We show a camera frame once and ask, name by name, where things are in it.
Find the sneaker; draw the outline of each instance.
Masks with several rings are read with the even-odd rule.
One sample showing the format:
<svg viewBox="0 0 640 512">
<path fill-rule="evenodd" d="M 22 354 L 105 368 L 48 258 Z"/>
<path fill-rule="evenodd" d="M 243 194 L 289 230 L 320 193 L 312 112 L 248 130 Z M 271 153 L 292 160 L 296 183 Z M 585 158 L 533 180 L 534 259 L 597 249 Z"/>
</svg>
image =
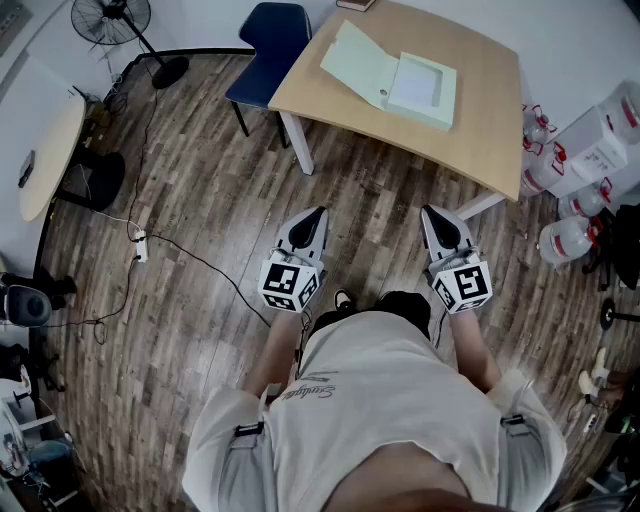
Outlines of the sneaker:
<svg viewBox="0 0 640 512">
<path fill-rule="evenodd" d="M 580 391 L 583 395 L 591 395 L 593 397 L 598 396 L 598 390 L 600 388 L 593 383 L 588 371 L 583 370 L 580 372 L 578 377 L 578 386 L 580 386 Z"/>
<path fill-rule="evenodd" d="M 602 347 L 596 354 L 596 362 L 591 370 L 591 379 L 595 382 L 599 378 L 606 379 L 609 376 L 609 371 L 604 367 L 604 358 L 607 355 L 607 349 Z"/>
<path fill-rule="evenodd" d="M 355 308 L 355 301 L 353 297 L 349 295 L 347 290 L 340 289 L 333 297 L 333 303 L 336 307 L 336 311 L 342 311 L 345 309 Z"/>
</svg>

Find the plastic bottle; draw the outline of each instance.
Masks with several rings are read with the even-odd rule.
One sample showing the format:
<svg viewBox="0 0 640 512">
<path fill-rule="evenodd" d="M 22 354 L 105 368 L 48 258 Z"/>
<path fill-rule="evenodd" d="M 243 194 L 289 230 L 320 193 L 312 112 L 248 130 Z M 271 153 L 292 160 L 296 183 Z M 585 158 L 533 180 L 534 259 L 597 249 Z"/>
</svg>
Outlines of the plastic bottle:
<svg viewBox="0 0 640 512">
<path fill-rule="evenodd" d="M 552 187 L 564 176 L 564 162 L 567 153 L 557 142 L 553 143 L 553 151 L 536 159 L 533 165 L 525 169 L 520 177 L 520 195 L 535 196 Z"/>
<path fill-rule="evenodd" d="M 553 222 L 540 233 L 540 256 L 553 265 L 578 259 L 596 245 L 596 236 L 600 232 L 602 224 L 597 217 L 589 222 L 589 219 L 576 215 Z"/>
<path fill-rule="evenodd" d="M 600 186 L 587 185 L 573 194 L 558 199 L 558 214 L 561 219 L 580 215 L 582 217 L 594 217 L 600 211 L 611 204 L 611 181 L 605 178 Z"/>
<path fill-rule="evenodd" d="M 625 80 L 598 105 L 600 116 L 622 143 L 640 142 L 640 84 Z"/>
<path fill-rule="evenodd" d="M 549 118 L 542 113 L 540 105 L 534 105 L 523 110 L 522 135 L 531 142 L 544 144 L 549 134 L 556 131 L 556 127 L 549 124 Z"/>
</svg>

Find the white t-shirt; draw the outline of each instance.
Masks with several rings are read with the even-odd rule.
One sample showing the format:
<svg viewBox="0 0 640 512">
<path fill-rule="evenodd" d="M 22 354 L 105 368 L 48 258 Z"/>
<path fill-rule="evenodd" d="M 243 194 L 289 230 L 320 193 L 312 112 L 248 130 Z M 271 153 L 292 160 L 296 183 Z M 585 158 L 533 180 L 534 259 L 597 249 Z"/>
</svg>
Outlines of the white t-shirt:
<svg viewBox="0 0 640 512">
<path fill-rule="evenodd" d="M 248 393 L 214 390 L 191 437 L 183 485 L 203 512 L 251 510 L 259 501 L 260 510 L 315 512 L 377 448 L 413 442 L 450 464 L 474 501 L 534 511 L 566 448 L 533 392 L 518 393 L 524 384 L 507 374 L 485 395 L 405 319 L 360 313 L 311 337 L 300 378 L 268 410 Z M 500 425 L 510 408 L 532 418 L 524 449 Z M 269 442 L 235 437 L 236 426 L 257 420 Z M 236 453 L 245 459 L 230 462 Z M 256 489 L 251 506 L 237 503 Z"/>
</svg>

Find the wooden table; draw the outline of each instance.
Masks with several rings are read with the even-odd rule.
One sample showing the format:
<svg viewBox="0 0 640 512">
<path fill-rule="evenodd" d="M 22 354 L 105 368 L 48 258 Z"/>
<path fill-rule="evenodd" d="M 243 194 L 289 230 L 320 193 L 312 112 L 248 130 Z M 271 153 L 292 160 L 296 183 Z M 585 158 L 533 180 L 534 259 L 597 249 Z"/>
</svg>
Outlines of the wooden table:
<svg viewBox="0 0 640 512">
<path fill-rule="evenodd" d="M 457 71 L 454 125 L 449 132 L 383 112 L 320 68 L 344 20 L 384 51 L 405 51 Z M 522 100 L 518 56 L 466 27 L 425 11 L 378 0 L 367 12 L 336 9 L 274 94 L 300 166 L 313 161 L 297 116 L 346 128 L 434 160 L 489 189 L 456 213 L 463 219 L 501 201 L 517 201 L 522 162 Z"/>
<path fill-rule="evenodd" d="M 118 195 L 125 172 L 122 155 L 109 153 L 103 157 L 78 144 L 84 120 L 85 101 L 74 96 L 51 123 L 35 149 L 33 171 L 25 186 L 20 189 L 20 213 L 27 222 L 39 217 L 49 207 L 54 196 L 85 208 L 102 211 Z M 87 180 L 88 198 L 60 187 L 67 169 L 75 164 L 90 169 Z"/>
</svg>

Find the black table base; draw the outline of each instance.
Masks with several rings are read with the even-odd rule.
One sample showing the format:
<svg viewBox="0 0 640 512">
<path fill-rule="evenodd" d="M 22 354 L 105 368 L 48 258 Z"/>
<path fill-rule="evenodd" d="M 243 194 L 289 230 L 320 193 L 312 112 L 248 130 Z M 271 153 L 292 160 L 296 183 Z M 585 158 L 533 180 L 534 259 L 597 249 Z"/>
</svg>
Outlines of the black table base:
<svg viewBox="0 0 640 512">
<path fill-rule="evenodd" d="M 75 165 L 91 169 L 87 178 L 89 190 L 84 195 L 74 194 L 62 188 L 56 191 L 56 197 L 69 203 L 101 212 L 115 201 L 124 180 L 125 163 L 120 153 L 100 156 L 80 144 L 71 157 L 69 169 Z"/>
</svg>

